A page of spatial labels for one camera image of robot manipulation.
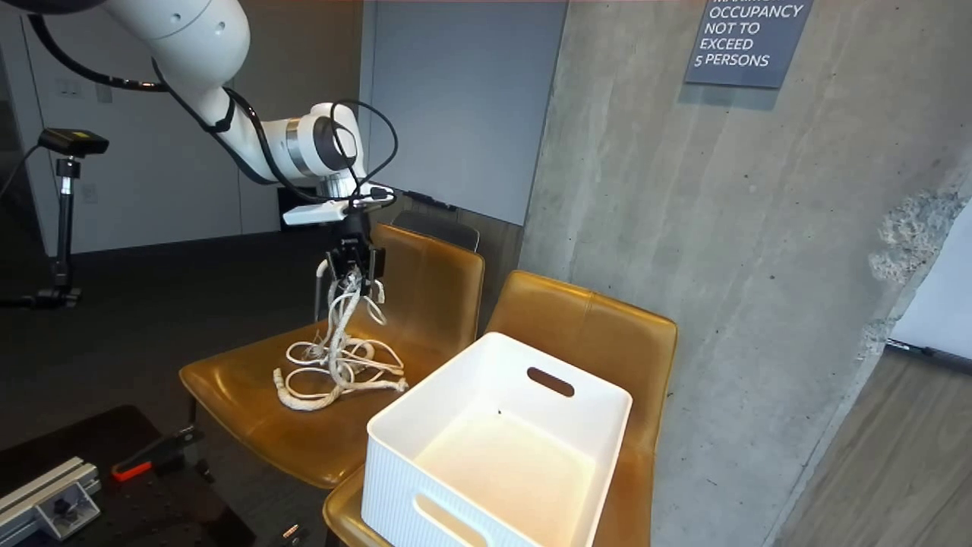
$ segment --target table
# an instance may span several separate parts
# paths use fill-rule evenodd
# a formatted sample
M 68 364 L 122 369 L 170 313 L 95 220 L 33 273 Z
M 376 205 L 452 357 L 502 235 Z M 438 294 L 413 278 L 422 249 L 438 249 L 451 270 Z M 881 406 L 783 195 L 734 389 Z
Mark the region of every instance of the table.
M 112 464 L 158 437 L 158 430 L 138 409 L 122 406 L 0 452 L 0 494 L 72 456 L 96 465 L 101 478 L 101 490 L 92 496 L 101 509 L 94 521 L 62 544 L 39 531 L 18 547 L 253 545 L 253 532 L 191 467 L 150 471 L 124 483 L 111 477 Z

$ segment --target bin handle cutout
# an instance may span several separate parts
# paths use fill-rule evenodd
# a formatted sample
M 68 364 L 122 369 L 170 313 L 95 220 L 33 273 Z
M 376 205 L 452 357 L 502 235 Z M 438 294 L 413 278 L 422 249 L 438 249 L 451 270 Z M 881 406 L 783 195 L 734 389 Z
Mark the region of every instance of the bin handle cutout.
M 530 367 L 527 369 L 527 376 L 530 380 L 539 383 L 551 391 L 556 391 L 565 397 L 573 397 L 574 391 L 572 385 L 557 377 L 550 376 L 539 368 Z
M 428 496 L 415 494 L 415 510 L 430 523 L 458 540 L 464 547 L 488 547 L 489 543 L 481 533 L 459 520 Z

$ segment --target tan leather chair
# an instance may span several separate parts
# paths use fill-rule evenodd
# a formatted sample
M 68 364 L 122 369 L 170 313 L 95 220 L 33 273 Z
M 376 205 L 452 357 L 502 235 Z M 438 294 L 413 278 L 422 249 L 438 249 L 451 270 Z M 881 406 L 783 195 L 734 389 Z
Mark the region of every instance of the tan leather chair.
M 611 383 L 634 399 L 594 544 L 648 545 L 655 445 L 677 327 L 649 311 L 526 272 L 506 280 L 487 331 L 507 334 Z M 361 518 L 364 468 L 328 496 L 324 518 L 350 547 L 388 547 Z
M 391 346 L 414 385 L 475 340 L 483 259 L 391 226 L 378 225 L 371 236 L 386 249 L 386 302 L 381 308 L 388 324 L 378 325 L 359 306 L 347 331 Z M 307 275 L 309 283 L 313 273 Z M 364 463 L 367 421 L 399 394 L 348 393 L 309 413 L 284 407 L 273 386 L 273 370 L 290 372 L 294 365 L 284 357 L 287 347 L 326 330 L 327 323 L 321 322 L 239 347 L 183 368 L 180 377 L 192 396 L 250 450 L 306 483 L 332 489 Z M 390 361 L 382 351 L 375 358 Z M 303 392 L 320 392 L 333 383 L 325 375 L 298 375 L 294 385 Z

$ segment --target chair backrest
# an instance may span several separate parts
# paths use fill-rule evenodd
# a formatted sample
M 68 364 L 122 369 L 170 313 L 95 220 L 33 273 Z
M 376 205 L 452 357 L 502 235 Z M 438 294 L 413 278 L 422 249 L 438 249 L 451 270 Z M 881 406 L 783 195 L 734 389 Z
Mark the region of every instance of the chair backrest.
M 435 237 L 453 245 L 476 252 L 479 248 L 479 232 L 472 226 L 438 218 L 418 211 L 404 210 L 392 221 L 392 226 L 405 228 L 425 236 Z
M 561 281 L 513 272 L 487 331 L 496 331 L 628 391 L 624 446 L 653 453 L 678 329 L 671 319 Z
M 456 245 L 385 224 L 374 227 L 371 239 L 385 248 L 381 310 L 388 324 L 377 325 L 361 305 L 348 332 L 426 355 L 406 363 L 409 381 L 417 382 L 475 341 L 485 262 Z

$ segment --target sign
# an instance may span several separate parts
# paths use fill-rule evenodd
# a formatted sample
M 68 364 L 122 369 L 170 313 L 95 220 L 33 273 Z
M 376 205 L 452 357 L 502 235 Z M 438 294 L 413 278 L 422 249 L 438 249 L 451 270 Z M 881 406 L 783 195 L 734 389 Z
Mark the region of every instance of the sign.
M 685 82 L 783 85 L 814 0 L 709 0 Z

